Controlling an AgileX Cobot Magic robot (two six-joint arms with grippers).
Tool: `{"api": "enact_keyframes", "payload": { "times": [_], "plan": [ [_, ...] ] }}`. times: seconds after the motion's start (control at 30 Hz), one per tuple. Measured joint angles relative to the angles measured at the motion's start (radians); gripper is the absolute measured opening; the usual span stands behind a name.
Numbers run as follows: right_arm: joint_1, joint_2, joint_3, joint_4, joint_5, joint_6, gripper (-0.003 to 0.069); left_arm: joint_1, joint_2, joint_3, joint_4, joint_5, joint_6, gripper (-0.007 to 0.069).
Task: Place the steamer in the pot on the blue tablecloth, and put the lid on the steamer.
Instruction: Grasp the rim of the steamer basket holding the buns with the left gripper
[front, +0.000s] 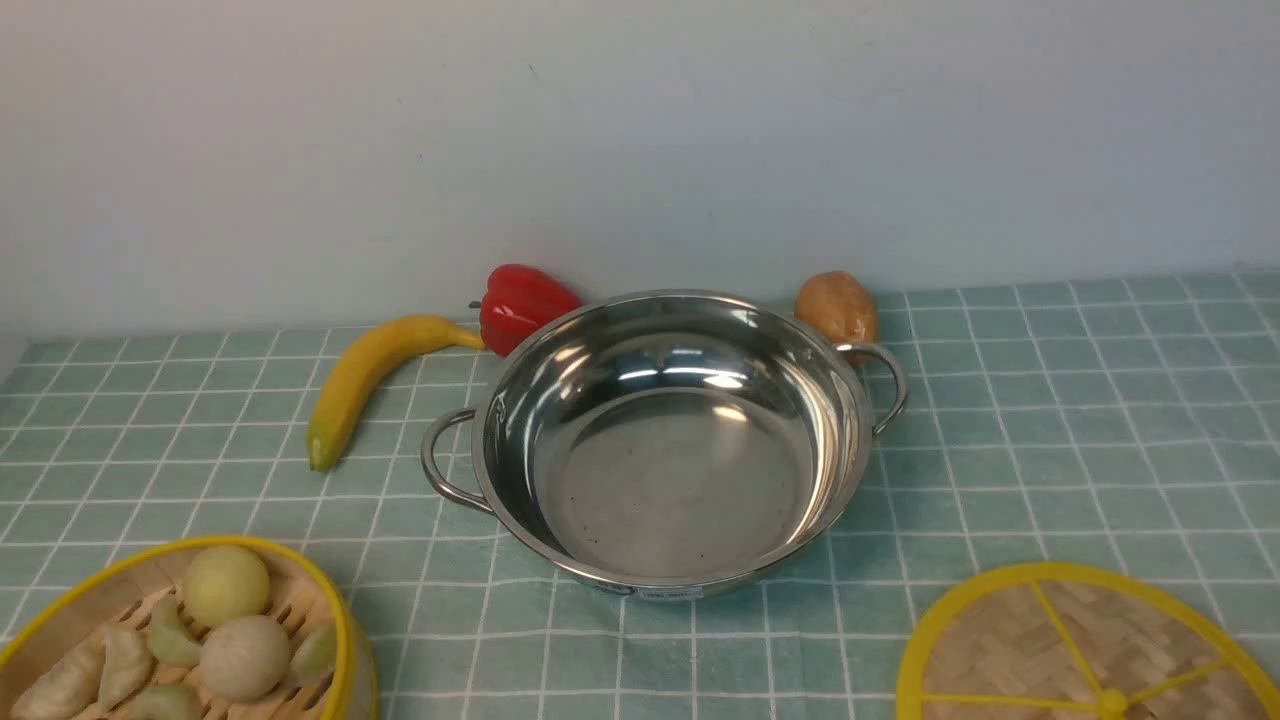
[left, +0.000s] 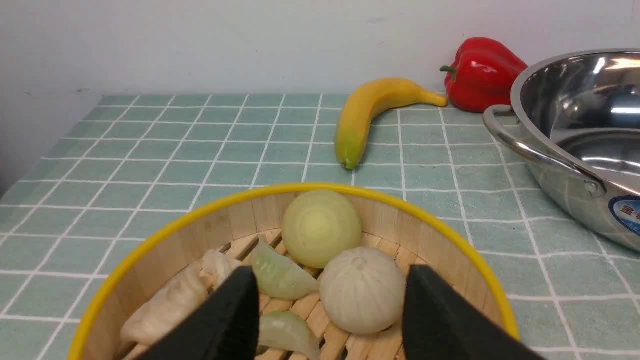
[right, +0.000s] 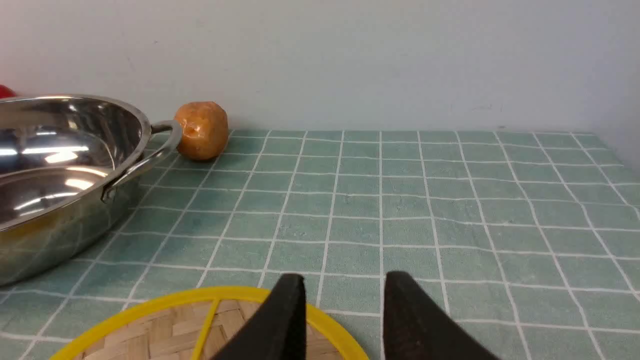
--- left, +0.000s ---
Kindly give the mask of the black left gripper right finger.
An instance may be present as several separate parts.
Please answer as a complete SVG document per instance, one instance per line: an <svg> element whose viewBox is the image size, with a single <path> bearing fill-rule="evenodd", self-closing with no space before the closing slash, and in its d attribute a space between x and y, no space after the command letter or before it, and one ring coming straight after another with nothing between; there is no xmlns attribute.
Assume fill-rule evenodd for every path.
<svg viewBox="0 0 640 360"><path fill-rule="evenodd" d="M402 313L407 360L541 360L428 265L411 265Z"/></svg>

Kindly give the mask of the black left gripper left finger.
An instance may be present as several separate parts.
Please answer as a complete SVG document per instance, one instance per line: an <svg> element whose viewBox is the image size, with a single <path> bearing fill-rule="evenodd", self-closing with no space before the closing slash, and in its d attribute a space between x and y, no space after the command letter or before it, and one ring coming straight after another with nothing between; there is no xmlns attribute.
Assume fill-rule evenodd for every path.
<svg viewBox="0 0 640 360"><path fill-rule="evenodd" d="M139 360L253 360L259 341L258 281L236 268L185 321Z"/></svg>

